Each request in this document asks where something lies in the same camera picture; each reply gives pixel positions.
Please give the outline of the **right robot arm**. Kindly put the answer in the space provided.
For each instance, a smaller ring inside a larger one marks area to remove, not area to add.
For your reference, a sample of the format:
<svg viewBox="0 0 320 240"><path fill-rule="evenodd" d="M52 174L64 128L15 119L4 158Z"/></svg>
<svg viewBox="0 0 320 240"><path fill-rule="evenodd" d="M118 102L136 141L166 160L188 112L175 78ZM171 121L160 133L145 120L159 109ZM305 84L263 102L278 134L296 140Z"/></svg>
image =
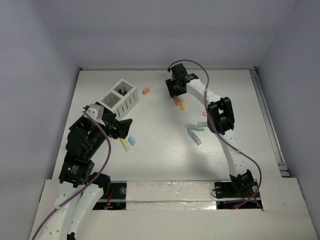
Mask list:
<svg viewBox="0 0 320 240"><path fill-rule="evenodd" d="M171 64L167 71L171 73L171 78L165 81L169 95L177 97L188 93L199 100L205 107L208 128L216 135L223 149L230 181L215 184L216 197L248 198L255 181L236 143L231 100L208 90L197 75L187 72L182 63Z"/></svg>

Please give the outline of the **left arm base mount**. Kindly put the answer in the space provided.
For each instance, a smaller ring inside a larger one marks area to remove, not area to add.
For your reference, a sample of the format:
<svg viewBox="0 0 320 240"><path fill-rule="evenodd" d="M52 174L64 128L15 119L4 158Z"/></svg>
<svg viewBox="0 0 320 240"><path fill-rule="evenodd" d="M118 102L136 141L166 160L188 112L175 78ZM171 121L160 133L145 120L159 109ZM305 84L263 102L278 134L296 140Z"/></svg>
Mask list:
<svg viewBox="0 0 320 240"><path fill-rule="evenodd" d="M126 196L127 196L127 182L126 181L116 181L111 182L111 189L109 195L102 196L93 210L126 210Z"/></svg>

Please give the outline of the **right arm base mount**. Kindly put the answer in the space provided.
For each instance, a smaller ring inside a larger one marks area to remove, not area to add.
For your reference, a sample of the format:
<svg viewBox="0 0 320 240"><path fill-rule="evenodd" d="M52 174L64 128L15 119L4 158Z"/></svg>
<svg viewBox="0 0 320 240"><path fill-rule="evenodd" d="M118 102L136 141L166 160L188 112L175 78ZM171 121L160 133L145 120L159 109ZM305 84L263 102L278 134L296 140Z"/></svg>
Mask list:
<svg viewBox="0 0 320 240"><path fill-rule="evenodd" d="M241 209L263 209L260 193L253 194L258 188L258 183L253 182L253 185L236 192L232 188L232 183L229 181L218 181L214 183L214 188L211 190L211 196L215 198L216 208L218 210L241 210Z"/></svg>

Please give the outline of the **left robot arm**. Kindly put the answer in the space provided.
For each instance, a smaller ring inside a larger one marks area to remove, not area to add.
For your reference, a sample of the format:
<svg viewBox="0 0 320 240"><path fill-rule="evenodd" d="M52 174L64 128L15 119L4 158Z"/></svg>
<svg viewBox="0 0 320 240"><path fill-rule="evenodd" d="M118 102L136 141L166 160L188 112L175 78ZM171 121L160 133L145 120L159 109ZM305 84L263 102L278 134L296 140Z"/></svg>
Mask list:
<svg viewBox="0 0 320 240"><path fill-rule="evenodd" d="M104 142L124 140L133 120L117 120L116 114L97 104L81 111L69 128L54 208L37 229L40 240L78 239L98 200L112 194L110 176L93 172L92 157Z"/></svg>

